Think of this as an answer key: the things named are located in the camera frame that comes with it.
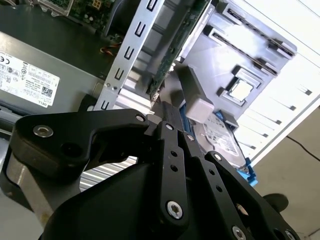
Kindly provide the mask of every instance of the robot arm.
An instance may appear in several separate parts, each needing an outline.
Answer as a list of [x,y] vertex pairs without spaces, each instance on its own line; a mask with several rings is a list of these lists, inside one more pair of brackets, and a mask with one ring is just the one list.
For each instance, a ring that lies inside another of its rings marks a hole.
[[[176,108],[167,116],[180,119]],[[23,117],[1,188],[33,210],[42,240],[299,239],[224,156],[204,156],[168,119],[156,124],[133,109]],[[137,164],[80,192],[83,171],[128,156]]]

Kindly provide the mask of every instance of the sticker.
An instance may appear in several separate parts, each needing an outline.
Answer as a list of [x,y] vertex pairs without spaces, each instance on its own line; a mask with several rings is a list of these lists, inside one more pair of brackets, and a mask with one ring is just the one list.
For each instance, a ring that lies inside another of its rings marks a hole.
[[0,52],[0,90],[44,108],[52,106],[60,78]]
[[213,146],[219,146],[221,149],[234,156],[239,156],[235,140],[231,136],[225,123],[221,121],[216,115],[211,114],[210,117],[203,124],[207,140]]

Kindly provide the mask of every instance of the barcode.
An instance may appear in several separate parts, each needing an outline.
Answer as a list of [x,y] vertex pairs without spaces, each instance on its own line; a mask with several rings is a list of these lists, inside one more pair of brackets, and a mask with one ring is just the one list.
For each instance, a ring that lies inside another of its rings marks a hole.
[[51,98],[52,97],[52,92],[53,91],[50,88],[47,88],[45,86],[42,87],[42,91],[41,91],[42,95],[45,95],[46,97]]

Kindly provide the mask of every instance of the silver screw head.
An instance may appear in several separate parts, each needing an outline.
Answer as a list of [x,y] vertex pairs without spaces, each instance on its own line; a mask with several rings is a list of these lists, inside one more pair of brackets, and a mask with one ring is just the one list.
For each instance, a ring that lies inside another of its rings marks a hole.
[[296,238],[288,230],[285,230],[285,234],[290,238],[290,240],[296,240]]
[[234,226],[232,228],[232,232],[237,240],[246,240],[247,239],[244,232],[237,226]]
[[218,161],[221,161],[221,157],[218,154],[213,154],[214,158]]
[[170,216],[173,217],[174,219],[181,219],[182,218],[182,215],[183,215],[182,208],[175,201],[169,201],[166,204],[166,210],[168,211]]
[[54,134],[54,131],[49,126],[38,125],[33,128],[33,133],[41,138],[49,138]]
[[140,115],[135,116],[135,118],[138,119],[140,122],[144,122],[145,121],[145,119]]
[[191,135],[187,135],[187,137],[188,137],[188,139],[189,139],[190,141],[194,141],[194,140],[195,140],[194,137],[191,136]]
[[174,127],[173,127],[173,126],[171,126],[171,125],[170,125],[170,124],[168,124],[168,123],[167,123],[165,126],[166,126],[166,128],[167,128],[167,129],[170,129],[170,130],[173,130],[173,129],[174,129]]

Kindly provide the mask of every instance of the cable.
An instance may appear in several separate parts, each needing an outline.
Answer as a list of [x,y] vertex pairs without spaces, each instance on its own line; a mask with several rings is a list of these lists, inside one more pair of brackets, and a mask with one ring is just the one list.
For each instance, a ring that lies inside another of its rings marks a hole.
[[297,140],[293,139],[292,137],[286,136],[288,139],[290,139],[291,141],[295,142],[296,144],[298,144],[303,150],[306,151],[307,154],[309,154],[310,156],[314,157],[316,160],[318,160],[320,162],[320,159],[318,157],[316,157],[315,155],[313,155],[311,152],[309,152],[305,146],[303,146],[300,142],[298,142]]

